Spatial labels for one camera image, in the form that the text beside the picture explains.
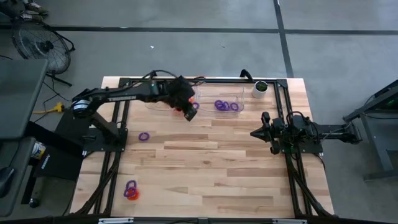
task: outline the wooden table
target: wooden table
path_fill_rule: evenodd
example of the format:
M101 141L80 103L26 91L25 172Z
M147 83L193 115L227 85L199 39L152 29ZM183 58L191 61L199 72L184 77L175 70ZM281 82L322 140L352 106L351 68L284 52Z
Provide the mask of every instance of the wooden table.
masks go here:
M102 87L117 87L119 78L104 77ZM304 81L287 80L293 110L311 116ZM155 113L143 102L130 103L129 138L120 161L112 216L294 216L284 156L272 155L268 143L249 135L261 126L263 111L268 111L271 118L277 117L273 86L269 86L263 99L255 99L251 96L252 84L234 85L243 86L245 92L245 107L237 118L219 119L198 113L189 123L172 112ZM280 93L287 114L282 90ZM110 121L113 106L105 104L98 112ZM138 135L144 131L151 137L140 142ZM104 153L95 152L84 160L71 212L81 208L97 187L103 156ZM310 190L333 213L319 158L303 154L303 164ZM136 201L123 197L129 180L138 182L140 197ZM297 192L304 211L301 190Z

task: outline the gray floor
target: gray floor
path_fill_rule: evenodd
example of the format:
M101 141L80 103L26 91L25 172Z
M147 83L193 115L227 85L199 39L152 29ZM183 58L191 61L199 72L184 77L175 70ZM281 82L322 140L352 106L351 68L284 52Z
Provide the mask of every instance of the gray floor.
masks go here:
M71 26L276 28L271 0L41 0L51 10L49 24ZM393 0L281 0L287 29L398 29ZM73 87L55 84L71 98L84 88L100 85L105 75L140 75L166 69L184 75L236 76L248 69L258 77L286 77L277 34L192 34L144 32L62 32L74 41L72 64L60 78ZM295 77L304 78L313 118L341 124L369 95L397 79L397 36L288 35ZM0 33L0 54L19 58ZM43 87L36 109L52 96ZM56 98L47 105L52 106ZM54 129L60 115L39 124ZM362 176L379 170L366 139L356 146L325 141L326 175L337 215L346 218L398 222L398 180L364 183ZM71 184L59 180L47 191L36 214L60 215ZM53 195L60 189L63 200ZM30 214L26 209L19 214Z

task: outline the clear plastic container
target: clear plastic container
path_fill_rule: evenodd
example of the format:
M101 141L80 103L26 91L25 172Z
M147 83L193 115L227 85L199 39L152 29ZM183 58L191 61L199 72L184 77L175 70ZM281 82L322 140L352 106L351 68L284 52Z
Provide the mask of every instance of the clear plastic container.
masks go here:
M212 116L216 118L235 118L244 109L244 88L236 84L203 83L195 86L194 102L199 104L196 116ZM235 110L219 110L215 102L220 100L233 104ZM163 102L146 103L146 107L156 111L176 113L173 108Z

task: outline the orange ring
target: orange ring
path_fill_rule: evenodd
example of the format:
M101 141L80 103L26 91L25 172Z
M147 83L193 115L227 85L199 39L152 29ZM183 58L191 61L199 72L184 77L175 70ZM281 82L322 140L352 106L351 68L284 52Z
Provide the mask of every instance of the orange ring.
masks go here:
M139 191L138 191L138 189L136 189L136 194L135 194L135 195L133 195L133 196L131 196L131 197L127 197L128 200L137 200L138 198L139 198Z

